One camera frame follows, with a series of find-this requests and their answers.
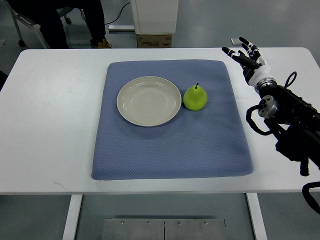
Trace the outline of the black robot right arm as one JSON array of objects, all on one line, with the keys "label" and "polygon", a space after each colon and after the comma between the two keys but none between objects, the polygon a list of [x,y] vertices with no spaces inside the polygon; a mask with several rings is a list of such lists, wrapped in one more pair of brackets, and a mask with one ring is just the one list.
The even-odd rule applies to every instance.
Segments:
[{"label": "black robot right arm", "polygon": [[288,87],[295,81],[292,72],[285,85],[273,79],[259,83],[259,104],[246,111],[246,121],[262,136],[274,135],[276,151],[292,162],[299,162],[299,172],[309,175],[309,162],[320,165],[320,114],[310,103]]}]

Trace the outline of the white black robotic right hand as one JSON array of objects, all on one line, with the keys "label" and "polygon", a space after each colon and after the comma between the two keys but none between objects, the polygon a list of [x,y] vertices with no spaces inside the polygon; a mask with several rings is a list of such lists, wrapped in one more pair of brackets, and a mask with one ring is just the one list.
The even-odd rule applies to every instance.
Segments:
[{"label": "white black robotic right hand", "polygon": [[273,84],[275,82],[271,76],[271,66],[264,53],[256,45],[243,37],[239,37],[238,39],[246,53],[243,53],[241,50],[236,52],[228,47],[222,47],[221,50],[240,64],[246,83],[259,93],[263,84]]}]

